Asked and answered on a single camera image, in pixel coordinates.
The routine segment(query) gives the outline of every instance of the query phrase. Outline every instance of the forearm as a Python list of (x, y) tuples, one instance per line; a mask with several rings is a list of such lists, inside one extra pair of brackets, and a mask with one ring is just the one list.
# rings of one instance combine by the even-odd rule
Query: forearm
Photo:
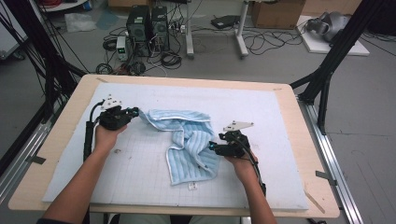
[(250, 209), (250, 217), (252, 224), (272, 224), (276, 223), (274, 214), (262, 193), (257, 178), (250, 179), (243, 183), (247, 194), (248, 205)]
[(81, 223), (106, 162), (106, 153), (95, 150), (50, 205), (43, 218)]

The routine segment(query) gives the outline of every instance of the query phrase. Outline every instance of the folded cloth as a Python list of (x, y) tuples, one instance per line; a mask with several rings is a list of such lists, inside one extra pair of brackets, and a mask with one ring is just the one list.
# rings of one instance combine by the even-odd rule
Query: folded cloth
[(219, 156), (209, 147), (214, 132), (210, 117), (190, 110), (139, 111), (139, 117), (161, 131), (173, 132), (173, 144), (166, 150), (171, 184), (213, 179)]

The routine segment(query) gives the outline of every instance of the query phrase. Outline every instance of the gray floor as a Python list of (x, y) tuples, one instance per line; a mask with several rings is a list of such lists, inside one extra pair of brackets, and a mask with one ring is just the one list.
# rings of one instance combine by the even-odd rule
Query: gray floor
[[(103, 9), (88, 12), (94, 21), (106, 14)], [(210, 27), (209, 16), (194, 19), (193, 24)], [(90, 71), (103, 62), (103, 37), (125, 24), (116, 19), (106, 29), (65, 33), (64, 38)], [(305, 46), (285, 46), (263, 55), (250, 54), (240, 60), (232, 33), (194, 33), (195, 58), (185, 50), (177, 70), (152, 69), (152, 77), (184, 77), (253, 82), (291, 83), (313, 71), (325, 55), (308, 53)], [(370, 39), (396, 54), (396, 43)], [(396, 220), (395, 127), (396, 60), (372, 44), (361, 40), (369, 57), (347, 56), (336, 70), (330, 90), (326, 129), (346, 182), (365, 223), (394, 223)], [(79, 66), (71, 51), (64, 47), (70, 63)], [(42, 91), (30, 62), (9, 59), (0, 62), (0, 156), (10, 147), (43, 102)], [(8, 197), (0, 205), (0, 223), (35, 223), (41, 212), (10, 211)], [(100, 216), (94, 216), (99, 223)], [(282, 218), (279, 223), (307, 223), (300, 218)], [(347, 223), (343, 216), (328, 223)]]

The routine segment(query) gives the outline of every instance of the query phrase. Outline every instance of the brown box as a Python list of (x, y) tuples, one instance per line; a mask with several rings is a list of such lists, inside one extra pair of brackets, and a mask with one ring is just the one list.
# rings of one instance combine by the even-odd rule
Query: brown box
[(108, 0), (108, 6), (116, 10), (130, 11), (133, 5), (148, 5), (151, 7), (151, 0)]
[(305, 0), (279, 0), (275, 4), (255, 3), (251, 19), (257, 28), (294, 29)]
[(302, 15), (320, 16), (326, 11), (353, 15), (360, 3), (361, 0), (306, 0)]

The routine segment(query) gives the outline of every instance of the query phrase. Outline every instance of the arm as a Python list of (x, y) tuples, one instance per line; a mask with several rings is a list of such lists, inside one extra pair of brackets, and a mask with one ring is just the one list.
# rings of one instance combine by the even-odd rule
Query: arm
[(236, 176), (242, 182), (247, 194), (248, 206), (250, 209), (251, 223), (272, 224), (276, 223), (274, 214), (262, 193), (259, 180), (254, 172), (253, 165), (246, 160), (248, 155), (242, 159), (226, 157), (233, 164)]
[(118, 134), (125, 129), (126, 126), (117, 131), (106, 130), (100, 125), (96, 127), (95, 147), (91, 156), (49, 206), (43, 218), (69, 223), (82, 222), (106, 158), (115, 146)]

